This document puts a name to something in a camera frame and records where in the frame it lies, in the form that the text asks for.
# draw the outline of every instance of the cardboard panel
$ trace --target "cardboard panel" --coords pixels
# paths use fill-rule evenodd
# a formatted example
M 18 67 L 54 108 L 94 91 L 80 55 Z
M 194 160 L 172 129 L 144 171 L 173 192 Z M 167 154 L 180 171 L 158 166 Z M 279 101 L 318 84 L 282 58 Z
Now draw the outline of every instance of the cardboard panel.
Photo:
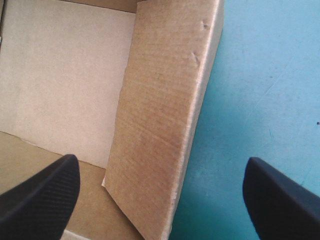
M 66 1 L 7 1 L 0 131 L 105 168 L 134 19 Z
M 0 0 L 0 19 L 1 19 L 1 16 L 2 16 L 2 8 L 4 6 L 4 0 Z
M 144 0 L 63 0 L 63 1 L 120 10 L 120 11 L 125 11 L 130 13 L 136 13 L 137 2 L 141 2 Z
M 168 239 L 223 27 L 223 0 L 138 3 L 105 187 L 148 240 Z

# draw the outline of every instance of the cardboard flap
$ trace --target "cardboard flap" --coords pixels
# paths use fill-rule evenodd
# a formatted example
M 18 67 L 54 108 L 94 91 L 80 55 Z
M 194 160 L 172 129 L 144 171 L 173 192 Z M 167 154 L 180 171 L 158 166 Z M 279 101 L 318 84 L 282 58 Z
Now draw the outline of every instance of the cardboard flap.
M 138 4 L 105 187 L 148 240 L 168 239 L 223 27 L 223 0 Z

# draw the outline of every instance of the cardboard edge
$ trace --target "cardboard edge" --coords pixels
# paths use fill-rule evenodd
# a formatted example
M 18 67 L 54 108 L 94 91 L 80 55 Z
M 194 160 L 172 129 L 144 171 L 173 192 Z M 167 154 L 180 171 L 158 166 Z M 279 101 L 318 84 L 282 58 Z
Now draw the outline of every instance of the cardboard edge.
M 201 110 L 201 106 L 203 103 L 203 99 L 205 96 L 205 92 L 207 89 L 207 84 L 209 82 L 211 70 L 213 68 L 213 64 L 216 57 L 216 52 L 219 46 L 223 25 L 224 25 L 224 0 L 217 0 L 217 6 L 214 8 L 214 12 L 212 14 L 212 27 L 210 28 L 209 33 L 209 40 L 207 42 L 207 45 L 205 47 L 205 57 L 204 61 L 200 65 L 200 71 L 199 75 L 197 77 L 197 89 L 194 93 L 193 103 L 191 104 L 189 116 L 188 116 L 188 126 L 190 126 L 188 133 L 184 137 L 184 146 L 185 149 L 181 152 L 180 160 L 179 160 L 179 166 L 180 174 L 178 175 L 178 181 L 174 186 L 174 191 L 171 193 L 171 202 L 173 203 L 171 205 L 171 209 L 168 212 L 168 218 L 166 225 L 163 229 L 161 240 L 167 240 L 169 239 L 171 230 L 172 230 L 172 224 L 174 220 L 174 216 L 178 207 L 184 178 L 187 171 L 189 156 L 191 152 L 191 147 L 196 131 L 196 126 Z
M 116 10 L 116 11 L 121 11 L 121 12 L 125 12 L 125 13 L 132 13 L 135 14 L 137 12 L 137 4 L 139 2 L 137 1 L 144 1 L 144 0 L 132 0 L 132 4 L 130 4 L 130 1 L 124 1 L 123 2 L 123 7 L 114 7 L 113 4 L 111 3 L 95 3 L 92 0 L 60 0 L 60 1 L 65 1 L 65 2 L 71 2 L 71 3 L 75 3 L 75 4 L 83 4 L 83 5 L 89 5 L 89 6 L 94 6 L 94 7 L 98 7 L 98 8 L 105 8 L 105 9 L 111 9 L 111 10 Z

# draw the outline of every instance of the teal background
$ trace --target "teal background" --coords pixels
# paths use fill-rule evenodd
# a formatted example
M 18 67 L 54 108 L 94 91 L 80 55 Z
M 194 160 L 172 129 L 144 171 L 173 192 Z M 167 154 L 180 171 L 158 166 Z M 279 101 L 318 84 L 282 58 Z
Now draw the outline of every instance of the teal background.
M 170 240 L 258 240 L 250 156 L 320 195 L 320 1 L 226 0 Z

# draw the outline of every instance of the cardboard box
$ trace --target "cardboard box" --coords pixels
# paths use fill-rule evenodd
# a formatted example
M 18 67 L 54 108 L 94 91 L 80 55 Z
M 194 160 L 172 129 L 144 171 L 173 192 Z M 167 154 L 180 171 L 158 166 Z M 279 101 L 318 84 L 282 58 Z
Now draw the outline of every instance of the cardboard box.
M 6 1 L 0 191 L 72 153 L 64 239 L 168 239 L 222 27 L 223 0 Z

